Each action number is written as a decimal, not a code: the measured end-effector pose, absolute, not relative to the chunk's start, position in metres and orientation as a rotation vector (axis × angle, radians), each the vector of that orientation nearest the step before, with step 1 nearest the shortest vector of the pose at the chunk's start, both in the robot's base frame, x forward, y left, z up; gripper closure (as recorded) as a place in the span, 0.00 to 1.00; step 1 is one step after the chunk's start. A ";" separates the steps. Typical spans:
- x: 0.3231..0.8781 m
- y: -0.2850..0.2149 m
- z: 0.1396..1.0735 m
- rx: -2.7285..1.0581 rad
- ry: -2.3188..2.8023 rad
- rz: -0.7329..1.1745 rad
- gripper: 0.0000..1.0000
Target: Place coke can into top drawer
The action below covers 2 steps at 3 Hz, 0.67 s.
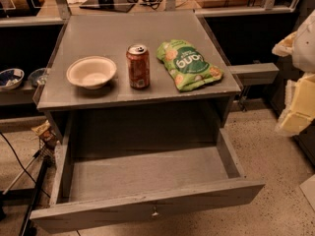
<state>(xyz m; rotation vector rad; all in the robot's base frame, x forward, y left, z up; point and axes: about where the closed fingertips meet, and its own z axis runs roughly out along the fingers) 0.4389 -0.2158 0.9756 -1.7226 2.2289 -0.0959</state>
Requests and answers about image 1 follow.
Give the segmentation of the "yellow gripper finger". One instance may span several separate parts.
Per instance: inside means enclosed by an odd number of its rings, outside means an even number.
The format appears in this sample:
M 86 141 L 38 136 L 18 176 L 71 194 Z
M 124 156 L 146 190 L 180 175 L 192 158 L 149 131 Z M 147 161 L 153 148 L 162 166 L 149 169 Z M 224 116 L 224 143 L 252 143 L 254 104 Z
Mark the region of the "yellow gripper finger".
M 287 137 L 299 135 L 315 119 L 315 75 L 306 73 L 297 82 L 288 80 L 284 105 L 275 130 Z
M 296 37 L 296 32 L 292 32 L 288 36 L 286 36 L 284 39 L 282 39 L 279 43 L 277 43 L 273 49 L 272 53 L 275 55 L 278 55 L 280 57 L 285 57 L 287 55 L 292 54 L 292 46 L 293 42 Z

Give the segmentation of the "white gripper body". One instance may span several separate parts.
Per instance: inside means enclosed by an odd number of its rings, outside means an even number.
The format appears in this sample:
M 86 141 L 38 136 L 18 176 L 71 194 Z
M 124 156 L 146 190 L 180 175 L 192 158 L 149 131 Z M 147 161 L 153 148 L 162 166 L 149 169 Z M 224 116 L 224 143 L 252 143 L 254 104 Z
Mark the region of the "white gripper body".
M 315 10 L 296 32 L 292 63 L 295 68 L 303 72 L 315 73 Z

